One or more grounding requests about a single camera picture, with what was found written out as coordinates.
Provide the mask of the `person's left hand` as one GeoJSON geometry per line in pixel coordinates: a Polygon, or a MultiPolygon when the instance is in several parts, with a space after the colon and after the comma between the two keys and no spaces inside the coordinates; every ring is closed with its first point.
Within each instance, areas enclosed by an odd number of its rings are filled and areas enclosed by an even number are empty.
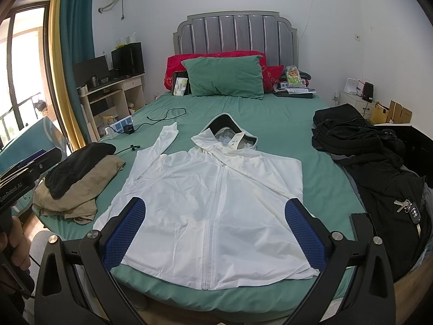
{"type": "Polygon", "coordinates": [[[14,266],[23,271],[29,269],[30,257],[29,250],[31,242],[24,236],[24,231],[19,218],[12,216],[12,228],[8,234],[1,232],[1,251],[10,246],[12,255],[10,260],[14,266]]]}

